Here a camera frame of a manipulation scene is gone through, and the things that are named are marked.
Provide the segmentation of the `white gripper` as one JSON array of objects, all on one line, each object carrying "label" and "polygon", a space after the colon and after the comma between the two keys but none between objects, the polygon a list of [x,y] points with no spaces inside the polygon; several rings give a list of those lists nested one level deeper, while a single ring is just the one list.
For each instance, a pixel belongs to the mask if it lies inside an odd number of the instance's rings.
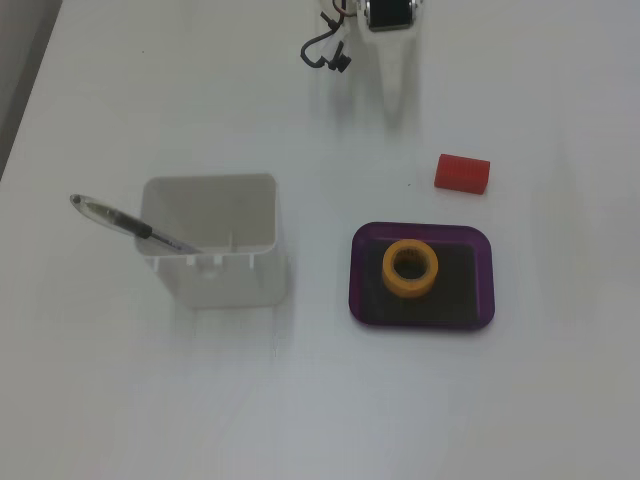
[{"label": "white gripper", "polygon": [[407,96],[405,74],[418,37],[423,1],[360,0],[356,7],[364,43],[377,58],[384,118],[395,128]]}]

